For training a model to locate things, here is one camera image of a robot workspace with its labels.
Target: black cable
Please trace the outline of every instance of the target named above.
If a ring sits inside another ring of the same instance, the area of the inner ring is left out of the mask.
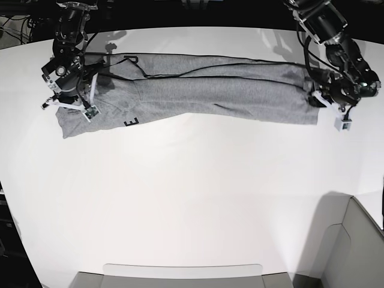
[[[309,46],[311,43],[312,38],[310,36],[307,37],[304,44],[304,58],[305,58],[305,67],[308,71],[308,74],[310,77],[315,80],[318,84],[324,86],[324,87],[331,87],[332,85],[328,82],[323,81],[320,79],[315,73],[313,72],[311,65],[310,65],[310,56],[309,56]]]
[[[24,19],[27,19],[29,16],[26,16],[26,17],[23,17],[23,18],[18,18],[18,19],[13,19],[14,16],[12,17],[7,17],[7,16],[4,16],[5,18],[8,18],[7,21],[9,20],[13,20],[13,21],[19,21],[19,20],[24,20]]]
[[[3,26],[5,26],[5,24],[7,24],[9,22],[9,20],[11,20],[12,18],[8,18],[7,21],[4,22]]]
[[[300,45],[304,48],[304,44],[303,42],[301,41],[300,39],[300,35],[299,35],[299,23],[296,23],[296,34],[298,36],[298,40],[299,40],[299,43]],[[349,77],[342,71],[340,71],[339,69],[329,65],[328,63],[326,63],[325,61],[321,60],[319,57],[317,57],[314,53],[312,53],[311,51],[308,50],[308,53],[316,60],[318,60],[319,62],[321,62],[322,64],[324,64],[325,66],[329,67],[330,69],[333,69],[335,70],[337,73],[340,73],[345,79],[349,79]]]
[[[31,43],[33,41],[34,29],[36,28],[38,21],[35,21],[32,17],[29,17],[26,25],[29,28],[29,39],[28,42]]]
[[[288,0],[281,0],[281,1],[288,8],[290,8],[292,10],[295,10],[295,11],[298,11],[298,12],[304,12],[304,11],[307,11],[307,10],[311,10],[311,9],[319,6],[322,2],[324,2],[322,0],[319,0],[319,1],[312,2],[312,3],[306,4],[306,5],[294,6],[290,2],[288,2]]]
[[[112,66],[115,66],[115,65],[118,65],[118,64],[121,64],[121,63],[125,62],[126,60],[129,60],[129,58],[124,58],[123,60],[120,60],[120,61],[117,62],[117,63],[114,63],[114,64],[111,64],[111,65],[105,66],[105,67],[103,67],[103,69],[105,69],[105,68],[109,68],[109,67],[112,67]]]
[[[101,31],[101,28],[94,34],[92,35],[91,39],[89,39],[88,43],[87,43],[87,46],[92,42],[92,40],[97,36],[97,34],[99,34]]]
[[[349,107],[347,113],[344,115],[344,120],[347,121],[349,120],[349,112],[352,110],[352,108],[356,107],[356,105],[352,105]]]
[[[28,19],[28,17],[26,17],[26,18],[24,19],[24,21],[23,21],[23,23],[22,23],[22,28],[20,29],[20,44],[21,44],[21,45],[25,44],[25,43],[23,42],[23,28],[24,28],[24,24],[25,24],[25,22],[27,21],[27,19]]]
[[[13,38],[15,38],[15,39],[17,39],[18,41],[20,41],[20,39],[17,37],[17,36],[15,36],[15,35],[12,35],[11,33],[9,33],[8,31],[5,31],[5,30],[1,30],[1,31],[4,31],[5,33],[7,33],[9,36],[11,36],[11,37],[13,37]]]
[[[77,80],[77,83],[76,83],[76,92],[77,92],[77,95],[79,96],[79,98],[81,99],[81,101],[84,105],[84,108],[88,109],[91,107],[91,105],[89,105],[89,103],[85,100],[83,95],[80,93],[80,89],[79,89],[80,81],[83,79],[83,75],[84,75],[84,64],[85,64],[84,55],[80,57],[80,61],[81,61],[82,67],[81,67],[81,71],[79,74],[79,79]]]

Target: gray fabric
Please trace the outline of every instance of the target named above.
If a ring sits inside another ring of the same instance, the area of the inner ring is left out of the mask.
[[[136,56],[138,63],[125,56]],[[89,123],[81,112],[59,108],[63,137],[143,124],[183,113],[228,115],[261,121],[316,124],[319,109],[308,103],[313,81],[305,67],[223,56],[162,54],[87,55],[113,65],[101,71]],[[128,80],[113,79],[114,74]]]

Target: white tabletop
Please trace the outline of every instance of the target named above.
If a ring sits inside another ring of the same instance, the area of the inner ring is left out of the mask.
[[[304,60],[294,32],[268,29],[107,32],[89,50],[107,42],[114,53]],[[384,47],[358,43],[384,79]],[[0,180],[44,285],[67,288],[107,263],[306,273],[348,195],[381,222],[383,90],[353,111],[350,132],[322,110],[317,126],[185,114],[63,140],[56,109],[40,108],[51,55],[52,41],[0,51]]]

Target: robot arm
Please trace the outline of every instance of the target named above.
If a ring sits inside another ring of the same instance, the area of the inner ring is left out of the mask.
[[[308,47],[310,41],[314,40],[326,46],[329,63],[337,67],[343,76],[331,79],[330,83],[318,81],[328,86],[332,99],[342,106],[354,106],[361,98],[376,96],[380,88],[379,78],[363,59],[358,45],[346,33],[347,21],[330,0],[284,0],[284,3],[309,34],[304,45],[308,72],[311,74],[307,63]]]
[[[43,78],[55,92],[55,96],[44,104],[65,106],[83,111],[87,120],[98,113],[92,103],[85,99],[86,91],[94,91],[95,72],[103,63],[86,66],[84,62],[88,38],[84,32],[89,12],[97,9],[98,0],[58,0],[63,8],[62,17],[55,29],[53,42],[54,58],[43,67]],[[373,97],[380,88],[377,74],[364,61],[358,45],[345,32],[347,22],[336,10],[330,0],[282,0],[293,12],[294,19],[305,29],[308,37],[304,47],[305,64],[309,75],[319,84],[321,95],[316,94],[317,106],[338,105],[340,112],[346,106],[355,107],[361,98]],[[314,40],[326,46],[328,61],[334,66],[335,73],[320,77],[310,67],[309,45]],[[82,105],[71,105],[81,100]],[[340,129],[348,128],[349,110],[343,115]]]

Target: wire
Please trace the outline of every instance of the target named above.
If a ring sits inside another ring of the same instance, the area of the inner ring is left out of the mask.
[[[299,40],[299,43],[300,45],[304,48],[304,44],[303,42],[301,41],[300,39],[300,35],[299,35],[299,23],[296,23],[296,34],[297,34],[297,37],[298,37],[298,40]],[[312,53],[311,51],[309,51],[309,49],[307,50],[307,52],[316,60],[318,60],[319,62],[321,62],[322,64],[324,64],[325,66],[329,67],[330,69],[333,69],[334,71],[336,71],[337,73],[340,73],[345,79],[349,79],[349,77],[342,71],[340,71],[339,69],[329,65],[328,63],[326,63],[325,61],[321,60],[319,57],[317,57],[314,53]]]
[[[314,79],[318,84],[320,84],[324,87],[331,87],[332,86],[331,83],[328,83],[328,82],[323,81],[322,79],[319,79],[319,77],[317,75],[315,75],[314,71],[311,68],[310,56],[309,56],[309,50],[308,50],[309,45],[311,43],[311,40],[312,40],[312,38],[310,36],[308,36],[307,39],[305,40],[305,44],[304,44],[305,67],[306,67],[310,77],[312,79]]]
[[[84,97],[80,93],[80,89],[79,89],[80,81],[83,79],[83,75],[84,75],[84,64],[85,64],[84,55],[80,57],[80,61],[81,61],[82,67],[81,67],[79,79],[77,80],[77,83],[76,83],[76,92],[77,92],[77,95],[79,96],[79,98],[81,99],[85,109],[88,109],[91,107],[91,105],[89,105],[89,103],[84,99]]]
[[[352,108],[356,107],[356,105],[352,105],[349,107],[347,113],[344,115],[344,120],[349,120],[349,112],[352,110]]]
[[[117,63],[111,64],[111,65],[108,65],[108,66],[104,66],[103,69],[105,69],[105,68],[109,68],[109,67],[112,67],[112,66],[115,66],[115,65],[118,65],[118,64],[121,64],[121,63],[123,63],[123,62],[125,62],[125,61],[127,61],[127,60],[130,60],[130,59],[129,59],[129,58],[124,58],[123,60],[120,60],[120,61],[117,62]]]
[[[1,30],[1,31],[4,31],[5,33],[7,33],[9,36],[11,36],[11,37],[13,37],[13,38],[15,38],[15,39],[17,39],[17,40],[20,40],[18,34],[11,34],[11,33],[13,33],[13,32],[8,32],[8,31],[4,30],[2,27],[0,27],[0,30]]]
[[[26,16],[26,17],[23,17],[23,18],[18,18],[18,19],[14,19],[13,18],[14,16],[12,16],[12,17],[3,16],[3,17],[8,18],[8,20],[19,21],[19,20],[27,19],[29,16]]]
[[[7,24],[9,22],[9,20],[11,20],[12,18],[8,18],[7,21],[4,22],[3,26],[5,26],[5,24]]]
[[[27,21],[27,19],[28,19],[28,18],[25,18],[25,19],[24,19],[24,21],[23,21],[23,23],[22,23],[22,28],[20,29],[20,43],[21,43],[21,45],[24,44],[24,43],[23,43],[23,28],[24,28],[24,24],[25,24],[25,22]]]
[[[4,27],[3,26],[0,26],[0,28],[2,28],[3,30],[5,31],[8,31],[10,33],[14,33],[14,34],[17,34],[17,35],[20,35],[20,31],[16,30],[16,29],[13,29],[13,28],[9,28],[9,27]],[[28,38],[28,35],[22,33],[22,35],[25,37],[25,38]]]
[[[89,39],[88,43],[87,43],[87,46],[89,46],[89,44],[92,42],[92,40],[97,36],[97,34],[99,34],[101,31],[101,28],[94,34],[92,35],[91,39]]]
[[[29,40],[28,40],[29,43],[33,41],[34,29],[36,28],[40,20],[41,20],[40,18],[38,20],[34,20],[32,17],[30,17],[26,23],[27,27],[29,28]]]

